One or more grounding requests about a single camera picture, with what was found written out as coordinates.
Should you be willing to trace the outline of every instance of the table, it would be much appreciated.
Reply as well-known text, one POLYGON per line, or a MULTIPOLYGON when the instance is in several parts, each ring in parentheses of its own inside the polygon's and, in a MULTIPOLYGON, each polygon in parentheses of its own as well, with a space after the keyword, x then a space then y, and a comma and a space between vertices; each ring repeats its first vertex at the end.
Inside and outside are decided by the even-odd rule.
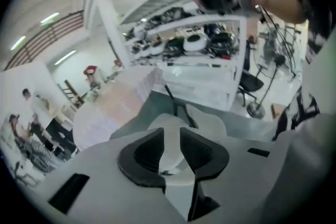
POLYGON ((73 139, 79 150, 108 141, 138 114, 154 84, 163 84, 159 68, 134 66, 103 85, 95 102, 85 102, 75 114, 73 139))
MULTIPOLYGON (((111 219, 117 223, 186 223, 162 189, 139 187, 118 167, 120 151, 150 132, 130 134, 88 148, 48 175, 35 192, 43 200, 49 200, 74 173, 84 174, 90 178, 67 213, 74 220, 96 224, 110 223, 111 219)), ((238 223, 234 220, 258 209, 281 171, 289 139, 290 136, 283 136, 281 143, 273 145, 222 137, 221 143, 230 155, 229 163, 217 178, 201 182, 204 194, 220 207, 195 223, 238 223), (270 154, 265 158, 249 153, 251 147, 270 154)))

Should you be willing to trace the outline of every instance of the wall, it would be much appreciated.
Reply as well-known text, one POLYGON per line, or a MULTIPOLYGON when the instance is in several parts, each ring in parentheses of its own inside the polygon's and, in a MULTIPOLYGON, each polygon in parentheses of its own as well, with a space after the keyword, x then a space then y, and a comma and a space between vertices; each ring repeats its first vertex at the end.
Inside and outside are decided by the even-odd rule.
POLYGON ((79 44, 77 52, 71 57, 55 66, 49 66, 54 80, 65 87, 64 81, 68 80, 79 95, 85 94, 90 88, 85 81, 87 78, 83 71, 90 65, 101 69, 103 75, 112 74, 112 67, 116 59, 106 35, 99 35, 79 44))
POLYGON ((28 88, 31 93, 38 92, 44 98, 52 100, 57 106, 70 104, 68 99, 57 87, 46 65, 42 62, 32 62, 11 68, 0 73, 0 122, 9 113, 18 113, 23 121, 27 119, 27 107, 22 96, 22 90, 28 88))
MULTIPOLYGON (((284 34, 285 22, 279 19, 276 16, 272 16, 274 23, 278 23, 281 33, 284 34)), ((299 57, 303 60, 306 58, 306 50, 307 50, 307 42, 308 42, 308 28, 306 27, 306 23, 296 25, 296 29, 301 31, 301 34, 297 34, 297 45, 300 48, 299 57)), ((266 23, 262 24, 260 21, 258 22, 258 32, 267 33, 269 32, 268 26, 266 23)), ((290 34, 287 35, 286 40, 288 42, 292 42, 292 37, 290 34)))
POLYGON ((31 114, 28 113, 25 99, 22 96, 24 88, 28 88, 31 93, 38 92, 57 106, 69 105, 70 102, 57 87, 49 70, 42 62, 32 62, 0 72, 0 85, 0 148, 5 154, 6 163, 13 168, 19 161, 24 164, 23 174, 28 173, 38 179, 41 174, 32 169, 31 163, 27 164, 22 159, 7 117, 11 113, 20 114, 19 120, 24 127, 31 121, 31 114))

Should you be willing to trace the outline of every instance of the white shelving unit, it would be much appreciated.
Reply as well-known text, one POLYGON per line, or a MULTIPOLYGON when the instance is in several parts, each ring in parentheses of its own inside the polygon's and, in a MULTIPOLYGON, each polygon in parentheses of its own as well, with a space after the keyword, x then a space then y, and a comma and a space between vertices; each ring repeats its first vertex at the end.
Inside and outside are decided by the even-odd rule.
MULTIPOLYGON (((235 25, 234 33, 239 34, 239 52, 231 60, 210 58, 209 56, 181 56, 170 61, 160 58, 148 60, 149 65, 157 65, 163 70, 163 78, 176 98, 208 106, 222 111, 230 110, 235 98, 246 49, 246 18, 243 16, 200 15, 160 25, 147 32, 148 37, 177 28, 199 24, 231 22, 235 25)), ((127 41, 132 46, 139 39, 127 41)), ((154 90, 167 94, 159 85, 154 90)))
MULTIPOLYGON (((198 24, 211 24, 211 23, 218 23, 218 22, 225 22, 225 21, 231 21, 231 22, 237 21, 237 20, 240 21, 241 18, 242 17, 236 16, 236 15, 221 16, 217 14, 193 16, 193 17, 182 19, 182 20, 177 20, 169 24, 159 25, 158 27, 155 27, 149 30, 147 32, 147 37, 155 36, 159 33, 166 32, 169 30, 174 30, 180 27, 187 27, 187 26, 193 26, 193 25, 198 25, 198 24)), ((140 39, 136 37, 132 38, 126 42, 126 46, 131 46, 139 40, 140 39)))

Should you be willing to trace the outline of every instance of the round white device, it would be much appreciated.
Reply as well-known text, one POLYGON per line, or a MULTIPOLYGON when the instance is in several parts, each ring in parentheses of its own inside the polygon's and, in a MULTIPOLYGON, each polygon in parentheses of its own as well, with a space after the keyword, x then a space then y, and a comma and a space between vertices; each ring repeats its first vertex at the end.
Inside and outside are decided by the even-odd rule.
POLYGON ((141 56, 147 57, 151 55, 151 47, 149 45, 145 45, 141 50, 141 56))
POLYGON ((189 36, 184 40, 183 48, 185 51, 200 51, 206 48, 208 37, 205 34, 189 36))
POLYGON ((164 41, 158 41, 154 43, 151 47, 151 55, 160 55, 163 53, 165 45, 166 44, 164 41))

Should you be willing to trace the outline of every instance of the fan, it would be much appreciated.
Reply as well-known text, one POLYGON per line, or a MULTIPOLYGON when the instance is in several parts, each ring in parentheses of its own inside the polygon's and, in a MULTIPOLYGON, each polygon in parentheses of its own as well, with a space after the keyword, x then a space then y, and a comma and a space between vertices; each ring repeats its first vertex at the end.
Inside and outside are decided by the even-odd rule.
POLYGON ((291 77, 292 74, 295 74, 299 70, 300 48, 296 42, 295 34, 292 35, 286 27, 285 29, 278 28, 278 30, 271 28, 267 33, 265 41, 263 39, 259 40, 260 42, 254 50, 253 58, 261 73, 272 78, 276 70, 274 59, 279 55, 285 57, 285 63, 278 67, 275 79, 291 77), (292 40, 286 39, 288 34, 292 36, 292 40))
POLYGON ((262 102, 273 80, 291 76, 298 69, 300 50, 298 46, 295 47, 295 44, 297 45, 295 35, 293 35, 294 42, 292 44, 285 39, 285 36, 281 33, 279 25, 274 24, 274 28, 270 28, 265 42, 259 42, 259 46, 253 53, 259 72, 271 79, 262 100, 259 103, 251 102, 247 106, 247 112, 254 118, 261 120, 265 116, 266 111, 262 102))

